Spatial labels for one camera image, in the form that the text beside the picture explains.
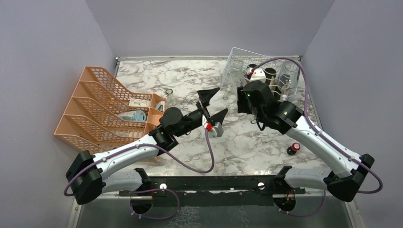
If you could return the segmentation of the clear square glass bottle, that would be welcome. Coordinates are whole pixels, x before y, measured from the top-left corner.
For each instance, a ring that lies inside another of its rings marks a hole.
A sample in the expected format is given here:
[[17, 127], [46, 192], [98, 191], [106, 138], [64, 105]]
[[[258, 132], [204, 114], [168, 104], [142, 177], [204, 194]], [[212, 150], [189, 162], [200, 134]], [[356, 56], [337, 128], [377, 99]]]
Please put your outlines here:
[[171, 88], [166, 89], [165, 95], [166, 95], [166, 101], [165, 101], [166, 111], [171, 107], [180, 108], [181, 101], [179, 97], [174, 94], [174, 91]]

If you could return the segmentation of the green wine bottle white label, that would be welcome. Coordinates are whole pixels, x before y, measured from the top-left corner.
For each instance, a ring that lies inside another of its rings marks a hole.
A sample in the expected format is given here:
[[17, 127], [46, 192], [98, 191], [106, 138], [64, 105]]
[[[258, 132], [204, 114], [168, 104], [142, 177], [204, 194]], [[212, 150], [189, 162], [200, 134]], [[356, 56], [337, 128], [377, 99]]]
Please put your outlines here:
[[249, 64], [247, 67], [247, 71], [250, 71], [251, 69], [253, 69], [256, 66], [257, 66], [256, 64]]

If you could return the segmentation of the green wine bottle dark label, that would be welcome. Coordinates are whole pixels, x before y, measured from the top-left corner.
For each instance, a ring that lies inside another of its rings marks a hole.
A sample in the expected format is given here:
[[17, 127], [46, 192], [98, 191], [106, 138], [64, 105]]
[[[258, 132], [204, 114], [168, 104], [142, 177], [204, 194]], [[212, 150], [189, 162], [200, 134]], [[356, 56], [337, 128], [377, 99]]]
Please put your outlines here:
[[264, 73], [266, 76], [265, 84], [267, 84], [271, 89], [277, 85], [277, 71], [273, 68], [265, 68]]

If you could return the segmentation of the clear bottle with silver cap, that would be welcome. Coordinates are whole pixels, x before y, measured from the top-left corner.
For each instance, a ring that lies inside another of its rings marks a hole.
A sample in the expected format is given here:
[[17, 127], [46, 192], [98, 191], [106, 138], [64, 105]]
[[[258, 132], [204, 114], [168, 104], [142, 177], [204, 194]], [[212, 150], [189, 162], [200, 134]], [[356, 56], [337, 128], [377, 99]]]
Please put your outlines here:
[[282, 63], [278, 77], [278, 87], [281, 89], [279, 100], [291, 101], [296, 93], [299, 80], [299, 67], [292, 61]]

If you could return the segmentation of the tall clear glass bottle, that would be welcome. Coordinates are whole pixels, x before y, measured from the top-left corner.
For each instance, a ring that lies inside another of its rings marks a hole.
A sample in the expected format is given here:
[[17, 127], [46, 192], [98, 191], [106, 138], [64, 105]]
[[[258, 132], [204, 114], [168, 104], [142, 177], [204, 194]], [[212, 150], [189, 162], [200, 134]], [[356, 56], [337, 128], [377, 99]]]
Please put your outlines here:
[[256, 124], [256, 123], [258, 122], [257, 116], [256, 116], [256, 115], [253, 115], [253, 116], [250, 118], [249, 121], [250, 121], [251, 124]]

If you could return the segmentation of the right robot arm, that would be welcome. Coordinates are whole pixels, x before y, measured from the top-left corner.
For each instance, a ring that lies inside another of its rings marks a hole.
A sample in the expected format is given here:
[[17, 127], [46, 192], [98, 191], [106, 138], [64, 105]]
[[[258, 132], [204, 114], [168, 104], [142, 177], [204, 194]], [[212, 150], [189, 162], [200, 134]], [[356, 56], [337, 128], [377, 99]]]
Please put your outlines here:
[[290, 189], [326, 190], [339, 200], [351, 202], [364, 182], [374, 158], [359, 155], [321, 131], [292, 102], [275, 101], [269, 86], [259, 80], [237, 87], [238, 113], [253, 114], [258, 128], [277, 130], [305, 146], [325, 164], [326, 169], [284, 167], [274, 180], [280, 193]]

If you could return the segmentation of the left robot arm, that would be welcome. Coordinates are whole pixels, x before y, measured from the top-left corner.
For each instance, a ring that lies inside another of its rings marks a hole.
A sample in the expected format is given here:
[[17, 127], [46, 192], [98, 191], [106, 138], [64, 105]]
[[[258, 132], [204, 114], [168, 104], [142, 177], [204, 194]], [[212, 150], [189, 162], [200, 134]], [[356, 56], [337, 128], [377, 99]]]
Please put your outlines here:
[[111, 187], [122, 184], [117, 179], [109, 180], [115, 172], [136, 162], [167, 154], [182, 166], [185, 164], [170, 153], [179, 143], [178, 137], [188, 135], [202, 127], [205, 137], [221, 137], [222, 123], [228, 113], [225, 108], [210, 115], [207, 107], [220, 88], [198, 90], [196, 110], [183, 115], [177, 107], [169, 107], [159, 119], [160, 124], [140, 139], [110, 151], [91, 154], [80, 152], [66, 172], [67, 186], [63, 194], [74, 197], [77, 204], [83, 205], [95, 200]]

